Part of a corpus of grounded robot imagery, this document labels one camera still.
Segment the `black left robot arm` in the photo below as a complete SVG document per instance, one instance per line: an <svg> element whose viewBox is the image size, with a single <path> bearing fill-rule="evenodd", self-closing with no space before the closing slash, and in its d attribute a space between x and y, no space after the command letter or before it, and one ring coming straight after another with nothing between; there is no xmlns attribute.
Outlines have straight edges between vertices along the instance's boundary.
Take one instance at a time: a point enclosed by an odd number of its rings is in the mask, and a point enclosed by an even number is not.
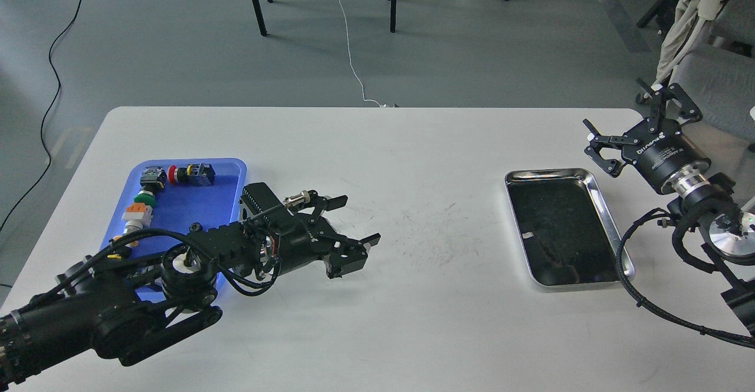
<svg viewBox="0 0 755 392"><path fill-rule="evenodd" d="M304 190L280 200L266 183L240 195L229 225L181 234L148 228L113 239L57 285L2 317L2 390L92 350L131 366L214 325L216 277L256 297L279 276L323 261L329 278L364 268L380 234L337 233L323 212L347 196Z"/></svg>

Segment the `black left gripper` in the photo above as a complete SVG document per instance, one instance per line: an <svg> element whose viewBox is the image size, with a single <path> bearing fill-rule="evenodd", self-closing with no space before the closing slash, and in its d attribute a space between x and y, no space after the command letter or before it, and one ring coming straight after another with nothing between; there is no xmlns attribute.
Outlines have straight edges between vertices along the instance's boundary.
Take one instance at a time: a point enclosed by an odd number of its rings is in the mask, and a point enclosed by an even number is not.
<svg viewBox="0 0 755 392"><path fill-rule="evenodd" d="M340 209L347 201L347 195L320 196L316 190L302 190L283 200L283 206L291 215L283 225L278 223L271 228L278 235L275 240L276 263L273 276L290 273L313 261L324 261L326 274L330 279L364 268L370 248L381 239L380 233L353 239L336 234L332 229L316 228L311 232L308 228L319 221L321 213ZM308 207L313 208L312 214L304 215L304 221L297 219L296 214Z"/></svg>

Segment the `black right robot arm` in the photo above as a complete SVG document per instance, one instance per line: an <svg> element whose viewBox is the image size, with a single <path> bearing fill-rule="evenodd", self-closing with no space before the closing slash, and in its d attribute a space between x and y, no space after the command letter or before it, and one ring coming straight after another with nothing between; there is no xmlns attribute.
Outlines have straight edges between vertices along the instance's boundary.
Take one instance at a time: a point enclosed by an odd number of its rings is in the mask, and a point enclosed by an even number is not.
<svg viewBox="0 0 755 392"><path fill-rule="evenodd" d="M623 134L604 135L589 120L583 121L590 132L585 154L604 172L618 177L623 167L632 166L655 193L677 194L666 209L656 207L636 220L621 237L619 247L623 249L634 231L647 221L656 219L664 228L671 226L672 248L683 262L725 277L730 288L722 298L748 335L704 327L660 308L631 284L623 259L617 256L615 266L621 284L639 308L655 316L701 335L752 348L753 280L738 278L730 265L753 265L753 214L734 202L730 177L723 173L705 176L710 159L682 130L703 118L690 96L676 83L644 85L644 90L649 94L650 113Z"/></svg>

